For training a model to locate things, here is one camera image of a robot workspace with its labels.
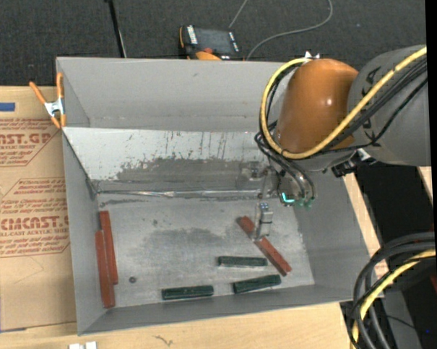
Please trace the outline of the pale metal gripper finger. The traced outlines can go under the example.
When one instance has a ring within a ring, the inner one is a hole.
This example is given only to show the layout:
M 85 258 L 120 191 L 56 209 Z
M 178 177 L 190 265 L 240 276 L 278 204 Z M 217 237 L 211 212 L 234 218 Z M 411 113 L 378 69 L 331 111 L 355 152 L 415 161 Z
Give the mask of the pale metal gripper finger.
M 272 228 L 273 211 L 266 211 L 261 214 L 262 235 L 268 236 Z
M 256 204 L 256 214 L 255 214 L 255 224 L 256 224 L 256 229 L 255 229 L 255 238 L 256 239 L 260 239 L 262 237 L 264 237 L 262 235 L 262 223 L 261 223 L 261 214 L 263 212 L 266 212 L 268 210 L 268 206 L 267 206 L 267 202 L 258 202 Z

